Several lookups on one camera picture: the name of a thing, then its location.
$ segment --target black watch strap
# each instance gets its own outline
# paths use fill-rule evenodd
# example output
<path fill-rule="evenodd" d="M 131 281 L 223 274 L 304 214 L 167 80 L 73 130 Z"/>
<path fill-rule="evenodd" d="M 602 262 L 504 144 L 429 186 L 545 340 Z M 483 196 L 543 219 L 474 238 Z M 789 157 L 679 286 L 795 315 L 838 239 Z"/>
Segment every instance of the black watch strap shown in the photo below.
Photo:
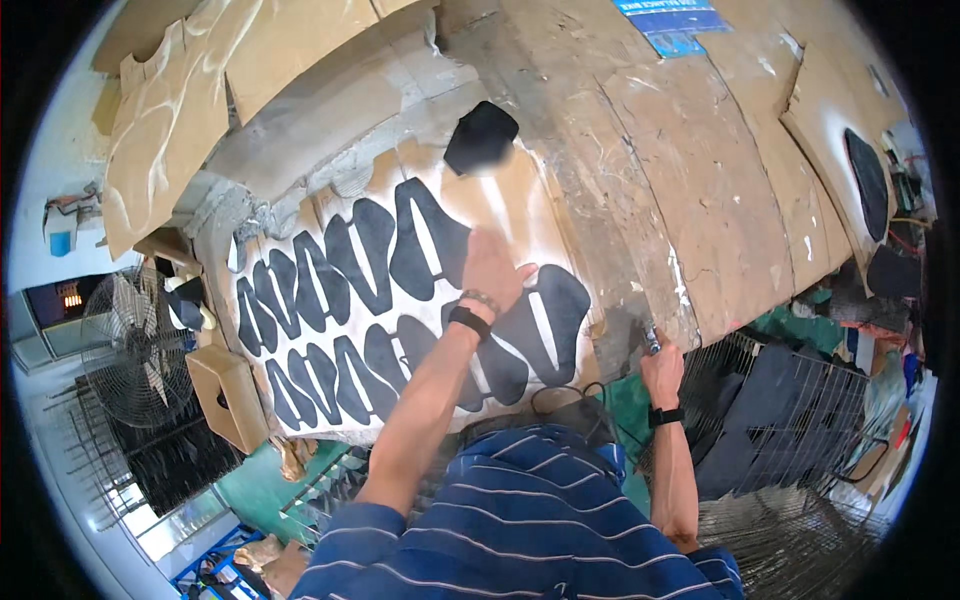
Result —
<path fill-rule="evenodd" d="M 659 427 L 660 425 L 666 425 L 667 423 L 672 423 L 678 420 L 684 419 L 684 409 L 675 408 L 670 411 L 665 411 L 662 408 L 654 410 L 650 409 L 650 413 L 647 417 L 647 422 L 650 425 L 650 428 Z"/>
<path fill-rule="evenodd" d="M 464 324 L 477 332 L 480 341 L 483 342 L 490 337 L 490 325 L 481 317 L 474 315 L 469 308 L 465 306 L 454 306 L 450 311 L 450 316 L 446 318 L 449 323 Z"/>

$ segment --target worn wooden surface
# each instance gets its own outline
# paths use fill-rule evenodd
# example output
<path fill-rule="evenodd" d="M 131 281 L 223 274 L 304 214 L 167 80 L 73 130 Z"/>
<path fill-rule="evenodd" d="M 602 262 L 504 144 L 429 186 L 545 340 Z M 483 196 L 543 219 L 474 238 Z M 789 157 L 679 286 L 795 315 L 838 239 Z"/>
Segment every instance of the worn wooden surface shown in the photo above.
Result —
<path fill-rule="evenodd" d="M 880 55 L 839 3 L 716 8 L 734 31 L 701 36 L 705 57 L 673 60 L 612 3 L 444 0 L 439 10 L 444 51 L 476 67 L 553 163 L 601 308 L 638 303 L 684 349 L 789 300 L 852 253 L 779 121 L 802 46 L 838 55 L 870 136 L 906 117 Z M 598 327 L 602 357 L 601 334 L 612 333 Z"/>

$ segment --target blue sticker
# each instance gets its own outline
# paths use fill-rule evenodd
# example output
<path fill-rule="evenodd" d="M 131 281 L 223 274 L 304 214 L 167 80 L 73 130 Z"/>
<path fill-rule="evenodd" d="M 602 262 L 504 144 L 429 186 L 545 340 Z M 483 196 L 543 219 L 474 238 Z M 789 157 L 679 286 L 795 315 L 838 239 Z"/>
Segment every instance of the blue sticker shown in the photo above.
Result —
<path fill-rule="evenodd" d="M 708 0 L 613 0 L 613 3 L 665 59 L 705 54 L 694 35 L 731 30 Z"/>

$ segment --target fan grille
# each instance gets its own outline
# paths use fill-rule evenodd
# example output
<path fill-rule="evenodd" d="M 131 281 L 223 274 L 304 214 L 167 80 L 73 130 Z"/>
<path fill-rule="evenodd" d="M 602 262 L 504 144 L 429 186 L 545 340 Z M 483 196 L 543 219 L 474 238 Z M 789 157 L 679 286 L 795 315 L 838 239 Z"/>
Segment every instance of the fan grille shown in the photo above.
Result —
<path fill-rule="evenodd" d="M 191 334 L 173 326 L 163 283 L 142 267 L 106 277 L 81 325 L 90 387 L 108 413 L 133 427 L 174 419 L 193 395 L 185 360 Z"/>

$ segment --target fan blade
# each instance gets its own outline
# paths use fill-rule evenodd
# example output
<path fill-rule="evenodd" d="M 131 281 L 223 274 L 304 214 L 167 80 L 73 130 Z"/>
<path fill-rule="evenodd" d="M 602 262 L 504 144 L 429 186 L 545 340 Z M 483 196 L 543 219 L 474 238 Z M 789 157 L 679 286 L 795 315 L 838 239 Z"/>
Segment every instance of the fan blade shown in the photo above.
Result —
<path fill-rule="evenodd" d="M 152 358 L 143 363 L 143 369 L 147 373 L 147 381 L 150 382 L 151 387 L 160 395 L 160 399 L 163 400 L 163 405 L 169 408 L 170 403 L 167 401 L 167 394 L 163 390 L 163 376 L 160 375 L 159 367 L 153 363 L 154 359 Z"/>

